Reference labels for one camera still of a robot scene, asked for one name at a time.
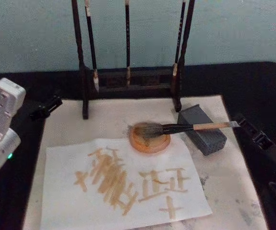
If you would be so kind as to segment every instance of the light blue wall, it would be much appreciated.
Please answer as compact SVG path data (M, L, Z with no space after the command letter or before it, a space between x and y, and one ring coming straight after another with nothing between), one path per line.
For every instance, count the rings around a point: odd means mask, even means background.
M181 2L131 0L132 67L173 64ZM98 68L125 67L124 0L91 0L91 12ZM0 0L0 72L77 69L76 50L70 0ZM276 62L276 0L196 0L186 64L263 60Z

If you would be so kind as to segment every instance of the black table surface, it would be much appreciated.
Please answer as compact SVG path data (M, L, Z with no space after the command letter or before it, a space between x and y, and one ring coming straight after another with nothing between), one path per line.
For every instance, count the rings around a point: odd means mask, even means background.
M22 143L0 170L0 229L20 229L36 167L44 121L32 122L29 114L56 89L64 99L81 100L77 71L0 74L27 89L24 106L11 127ZM276 63L197 65L186 67L182 96L220 94L230 117L242 113L276 143ZM276 197L268 187L276 180L270 162L256 151L240 130L234 130L269 229L276 229Z

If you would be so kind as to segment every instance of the green led light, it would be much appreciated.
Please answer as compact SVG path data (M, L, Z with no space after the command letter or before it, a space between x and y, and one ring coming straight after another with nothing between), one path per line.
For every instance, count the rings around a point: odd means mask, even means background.
M13 153L11 153L9 156L8 156L8 159L12 158L13 156Z

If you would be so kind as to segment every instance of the bamboo brush handle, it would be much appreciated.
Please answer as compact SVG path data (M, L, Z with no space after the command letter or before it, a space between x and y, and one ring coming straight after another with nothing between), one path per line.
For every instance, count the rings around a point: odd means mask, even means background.
M228 128L228 127L230 127L230 123L229 122L193 125L193 129L194 130Z

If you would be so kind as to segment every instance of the round wooden dish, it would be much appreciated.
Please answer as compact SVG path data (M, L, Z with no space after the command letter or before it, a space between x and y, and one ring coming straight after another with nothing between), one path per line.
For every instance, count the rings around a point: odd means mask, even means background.
M164 150L170 143L170 135L161 135L157 138L143 138L135 132L136 126L134 125L129 132L130 144L139 152L152 154Z

